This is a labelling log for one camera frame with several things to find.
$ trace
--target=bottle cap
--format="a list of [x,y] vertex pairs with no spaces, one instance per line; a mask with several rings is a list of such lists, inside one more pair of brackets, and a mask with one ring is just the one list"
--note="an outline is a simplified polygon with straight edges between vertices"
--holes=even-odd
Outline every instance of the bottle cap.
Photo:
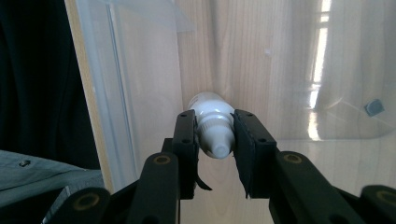
[[203,124],[198,132],[203,151],[215,159],[226,158],[234,143],[233,130],[224,119],[211,119]]

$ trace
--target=clear plastic box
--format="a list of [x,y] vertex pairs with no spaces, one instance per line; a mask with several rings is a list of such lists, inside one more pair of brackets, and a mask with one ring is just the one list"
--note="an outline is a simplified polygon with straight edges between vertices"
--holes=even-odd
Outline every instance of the clear plastic box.
[[[139,177],[200,91],[256,114],[281,150],[341,189],[396,187],[394,1],[177,5],[77,0],[115,189]],[[200,160],[209,185],[237,184],[235,168],[212,162]]]

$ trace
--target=plastic bottle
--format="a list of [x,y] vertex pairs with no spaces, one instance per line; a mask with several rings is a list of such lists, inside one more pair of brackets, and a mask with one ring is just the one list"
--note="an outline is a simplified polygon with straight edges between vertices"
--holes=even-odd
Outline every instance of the plastic bottle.
[[235,143],[231,116],[234,109],[219,95],[209,91],[194,96],[189,109],[195,110],[201,149],[209,157],[226,158]]

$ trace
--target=black cloth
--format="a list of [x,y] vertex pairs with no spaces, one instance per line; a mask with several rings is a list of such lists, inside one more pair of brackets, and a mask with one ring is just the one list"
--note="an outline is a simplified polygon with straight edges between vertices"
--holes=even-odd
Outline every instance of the black cloth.
[[0,149],[99,168],[63,0],[0,0]]

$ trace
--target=gray fabric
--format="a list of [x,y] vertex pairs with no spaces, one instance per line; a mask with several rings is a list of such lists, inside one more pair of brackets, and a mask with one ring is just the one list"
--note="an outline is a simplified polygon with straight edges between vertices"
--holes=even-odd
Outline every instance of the gray fabric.
[[104,186],[100,170],[0,150],[0,207],[53,189],[63,189],[49,214],[80,189]]

